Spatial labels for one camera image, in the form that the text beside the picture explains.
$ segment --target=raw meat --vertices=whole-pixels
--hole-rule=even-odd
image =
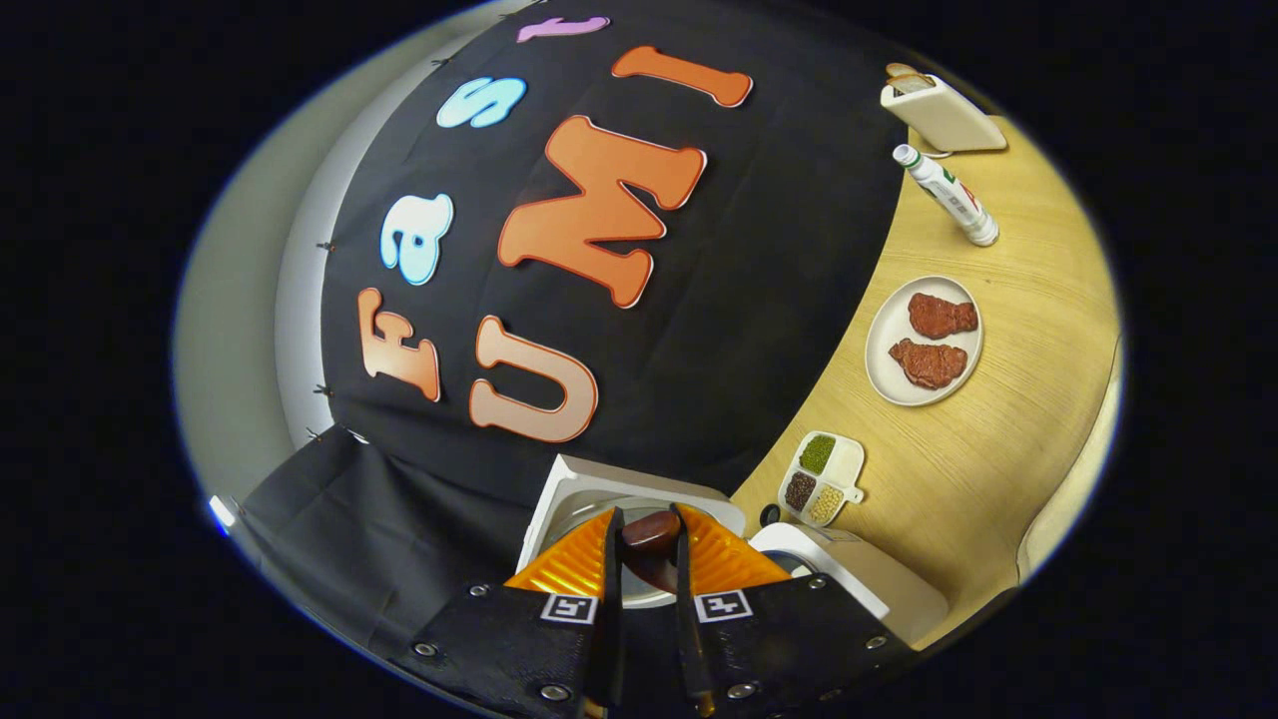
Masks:
[[[939,296],[914,292],[910,298],[910,326],[928,338],[941,338],[953,332],[976,328],[976,305],[955,304]]]
[[[941,390],[967,368],[967,352],[948,344],[914,344],[909,338],[887,350],[896,359],[910,383],[927,390]]]

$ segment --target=white sectioned dish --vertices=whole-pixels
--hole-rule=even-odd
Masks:
[[[822,467],[822,471],[814,473],[801,466],[799,460],[803,457],[803,451],[808,447],[808,443],[818,435],[833,439],[835,450],[831,452],[829,460]],[[856,479],[861,476],[861,467],[864,466],[865,448],[855,439],[847,439],[832,433],[808,433],[808,437],[803,438],[799,448],[795,450],[795,456],[790,460],[786,476],[781,481],[781,487],[777,488],[777,504],[809,527],[824,527],[835,521],[835,517],[838,516],[845,503],[860,504],[865,499],[865,493],[856,487]],[[808,496],[808,499],[804,501],[803,507],[795,508],[786,502],[786,490],[790,489],[790,483],[794,481],[794,476],[799,473],[815,480],[815,488]],[[817,504],[817,498],[820,497],[822,490],[827,487],[840,494],[838,503],[824,517],[817,517],[813,515],[813,508]]]

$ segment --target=letter s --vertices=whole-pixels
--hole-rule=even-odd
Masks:
[[[473,79],[452,93],[452,97],[440,106],[435,121],[441,128],[455,128],[470,120],[473,128],[486,128],[506,119],[510,109],[524,96],[528,83],[519,78],[491,77]]]

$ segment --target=white tube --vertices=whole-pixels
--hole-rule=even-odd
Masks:
[[[998,222],[989,216],[985,207],[976,199],[976,195],[967,189],[967,185],[958,181],[958,178],[950,174],[929,157],[909,144],[897,144],[892,151],[892,158],[910,172],[910,176],[919,183],[924,192],[932,195],[950,216],[958,222],[958,226],[967,234],[973,244],[989,246],[998,239]]]

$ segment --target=pink letter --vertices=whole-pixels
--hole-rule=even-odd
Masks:
[[[565,23],[564,18],[551,18],[543,23],[519,28],[515,42],[528,42],[534,37],[551,34],[585,34],[597,29],[603,29],[611,23],[608,18],[590,18],[584,23]]]

